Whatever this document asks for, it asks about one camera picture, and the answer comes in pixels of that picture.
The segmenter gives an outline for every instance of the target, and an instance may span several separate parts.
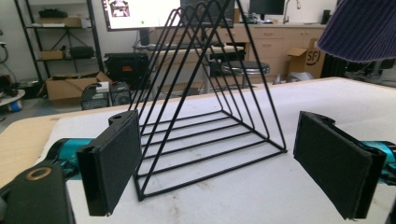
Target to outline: stool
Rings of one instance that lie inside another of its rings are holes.
[[[268,63],[261,63],[261,66],[262,66],[263,74],[268,74],[270,72],[270,65]],[[261,74],[261,71],[260,71],[260,68],[259,68],[257,62],[254,62],[254,61],[242,61],[242,62],[232,61],[232,62],[228,62],[228,63],[223,63],[221,65],[221,69],[223,70],[224,73],[230,74],[230,73],[234,72],[236,75],[243,76],[242,88],[246,87],[248,76],[257,76],[257,75]]]

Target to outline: cardboard box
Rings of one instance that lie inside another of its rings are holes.
[[[49,49],[41,51],[43,60],[55,60],[64,58],[64,51],[59,49]]]
[[[290,58],[289,72],[308,72],[314,78],[321,77],[325,52],[316,47],[317,39],[310,40],[309,48],[291,48],[288,51]]]
[[[67,17],[67,18],[40,18],[41,24],[64,24],[67,27],[82,27],[81,18]]]
[[[103,72],[64,74],[47,79],[42,91],[47,90],[49,100],[53,103],[67,100],[79,104],[85,88],[101,81],[112,83]]]

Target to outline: floor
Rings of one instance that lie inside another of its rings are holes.
[[[383,82],[384,85],[396,88],[396,66],[392,69],[384,70],[382,78],[385,80]],[[4,106],[0,107],[0,133],[9,124],[20,119],[68,113],[79,110],[81,110],[80,105],[55,107],[48,99],[35,98],[22,100],[22,110],[19,112],[8,112]]]

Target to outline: blue knit fabric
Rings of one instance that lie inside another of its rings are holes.
[[[318,47],[350,62],[396,58],[396,0],[343,0]]]

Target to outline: black wire rack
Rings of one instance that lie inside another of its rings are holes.
[[[132,102],[137,103],[129,107],[139,110],[142,156],[135,158],[134,170],[139,201],[287,152],[265,69],[239,0],[236,4],[263,88],[253,88],[250,77],[243,75],[247,71],[243,55],[236,54],[243,74],[223,72],[222,66],[231,67],[230,63],[213,58],[240,51],[232,24],[224,16],[229,4],[234,1],[209,0],[174,9],[150,55],[149,88],[134,95]],[[227,42],[221,39],[219,27],[230,37]],[[210,76],[210,64],[218,68],[219,76]],[[247,83],[245,89],[241,77]],[[215,91],[187,101],[196,78],[203,78]],[[179,82],[187,84],[175,100],[172,91]]]

